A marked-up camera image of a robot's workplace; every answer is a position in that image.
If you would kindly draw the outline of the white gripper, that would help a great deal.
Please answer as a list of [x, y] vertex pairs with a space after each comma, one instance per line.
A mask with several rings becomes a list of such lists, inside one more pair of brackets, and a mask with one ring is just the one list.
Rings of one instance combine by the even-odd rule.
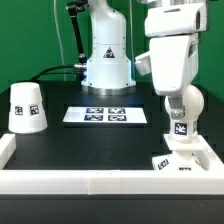
[[[149, 50], [135, 58], [140, 75], [152, 74], [158, 95], [178, 96], [198, 73], [199, 33], [207, 29], [205, 1], [153, 1], [144, 22]], [[183, 98], [169, 97], [170, 115], [185, 116]]]

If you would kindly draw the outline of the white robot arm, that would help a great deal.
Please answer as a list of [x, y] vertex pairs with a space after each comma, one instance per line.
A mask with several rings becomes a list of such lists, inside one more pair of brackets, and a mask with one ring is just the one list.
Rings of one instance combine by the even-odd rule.
[[[144, 22], [149, 51], [135, 59], [140, 74], [152, 75], [155, 91], [168, 101], [170, 116], [186, 116], [184, 94], [198, 73], [199, 34], [208, 27], [209, 0], [138, 0], [155, 5]], [[89, 0], [92, 55], [87, 60], [83, 85], [101, 91], [118, 91], [131, 83], [126, 56], [126, 21], [107, 0]]]

